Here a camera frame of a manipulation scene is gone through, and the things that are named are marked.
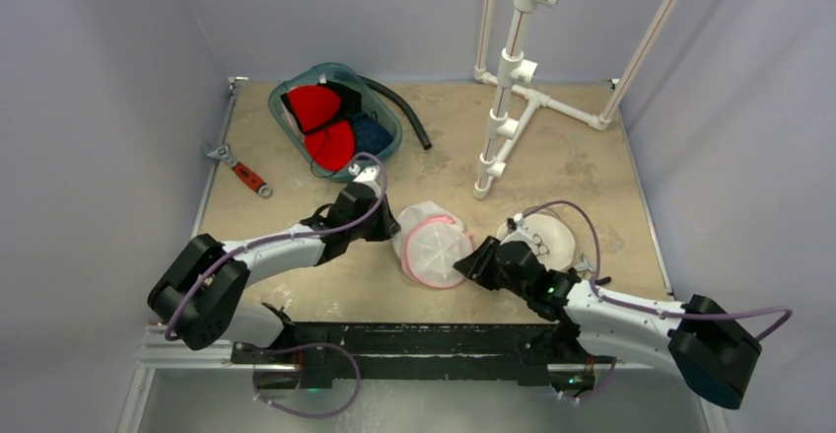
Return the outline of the red-handled adjustable wrench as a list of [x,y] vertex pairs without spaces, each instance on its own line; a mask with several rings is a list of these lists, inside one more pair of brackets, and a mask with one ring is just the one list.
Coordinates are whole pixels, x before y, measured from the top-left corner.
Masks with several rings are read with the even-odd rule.
[[259,174],[234,156],[228,143],[210,150],[206,156],[229,167],[239,180],[259,197],[269,198],[273,194],[273,188]]

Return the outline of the white PVC pipe rack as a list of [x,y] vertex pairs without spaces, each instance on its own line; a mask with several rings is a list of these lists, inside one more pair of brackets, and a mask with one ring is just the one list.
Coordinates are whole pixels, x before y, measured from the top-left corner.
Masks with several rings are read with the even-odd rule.
[[606,106],[597,114],[574,108],[531,87],[538,69],[536,62],[524,56],[531,16],[537,8],[554,7],[557,2],[558,0],[513,0],[514,13],[506,44],[500,51],[498,70],[491,73],[487,68],[487,56],[495,0],[484,0],[473,78],[480,84],[493,86],[495,96],[488,110],[486,140],[476,167],[472,193],[477,199],[486,197],[493,182],[503,175],[510,154],[538,109],[557,111],[598,131],[608,129],[617,108],[679,0],[662,0],[628,66],[616,81]]

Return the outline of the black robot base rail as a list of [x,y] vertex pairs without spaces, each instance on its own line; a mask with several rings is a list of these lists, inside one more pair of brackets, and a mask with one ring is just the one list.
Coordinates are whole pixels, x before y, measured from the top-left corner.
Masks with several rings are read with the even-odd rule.
[[328,389],[337,379],[511,381],[578,394],[592,390],[603,366],[558,325],[341,324],[299,322],[278,346],[236,342],[235,364],[285,365],[266,389]]

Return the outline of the small metal clip tool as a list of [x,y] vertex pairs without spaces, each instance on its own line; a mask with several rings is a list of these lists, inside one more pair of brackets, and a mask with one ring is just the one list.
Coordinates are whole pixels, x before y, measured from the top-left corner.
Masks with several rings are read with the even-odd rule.
[[[581,272],[593,273],[593,272],[596,271],[595,265],[592,263],[592,260],[586,254],[581,255],[580,261],[575,263],[573,265],[573,268],[578,273],[581,273]],[[609,284],[611,281],[612,281],[612,278],[610,276],[600,275],[596,279],[595,284],[598,285],[598,286],[605,286],[605,285]]]

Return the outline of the teal plastic basin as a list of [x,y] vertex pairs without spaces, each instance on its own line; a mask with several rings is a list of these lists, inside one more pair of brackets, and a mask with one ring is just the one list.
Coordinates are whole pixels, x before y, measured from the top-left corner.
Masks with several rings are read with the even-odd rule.
[[318,64],[306,72],[279,84],[271,92],[268,98],[268,108],[273,117],[277,120],[278,124],[288,135],[291,143],[308,162],[311,173],[318,178],[334,181],[347,181],[351,178],[348,173],[348,166],[352,159],[340,172],[327,172],[326,170],[320,168],[307,152],[301,131],[297,128],[293,118],[290,116],[290,113],[284,108],[280,100],[281,95],[289,92],[295,87],[315,85],[318,83],[324,83],[325,81],[342,83],[361,91],[365,95],[365,106],[377,113],[379,123],[393,135],[393,141],[379,154],[374,154],[379,160],[384,161],[388,159],[395,151],[398,150],[402,141],[403,129],[400,119],[389,109],[382,98],[375,91],[373,91],[371,86],[351,68],[341,63],[327,62]]

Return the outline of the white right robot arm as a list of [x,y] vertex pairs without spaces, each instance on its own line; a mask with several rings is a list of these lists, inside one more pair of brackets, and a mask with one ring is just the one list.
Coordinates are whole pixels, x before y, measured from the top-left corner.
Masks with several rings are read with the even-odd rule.
[[543,265],[523,242],[487,238],[453,268],[488,290],[506,290],[554,322],[556,353],[646,365],[682,379],[718,407],[741,407],[762,353],[760,341],[713,299],[663,302],[599,289],[574,272]]

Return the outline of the red and black bra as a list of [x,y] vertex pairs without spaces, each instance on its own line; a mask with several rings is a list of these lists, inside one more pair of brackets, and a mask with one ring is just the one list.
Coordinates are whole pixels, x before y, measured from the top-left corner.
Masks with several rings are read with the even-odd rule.
[[301,131],[313,161],[327,172],[342,171],[355,155],[351,119],[362,112],[362,95],[326,81],[295,87],[280,100]]

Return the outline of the pink-trimmed white laundry bag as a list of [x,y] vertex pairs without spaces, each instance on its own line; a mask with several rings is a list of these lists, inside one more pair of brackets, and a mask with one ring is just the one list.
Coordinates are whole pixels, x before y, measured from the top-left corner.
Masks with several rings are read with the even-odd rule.
[[473,253],[464,223],[433,201],[405,207],[397,216],[400,231],[392,245],[401,269],[434,289],[451,289],[464,281],[453,265]]

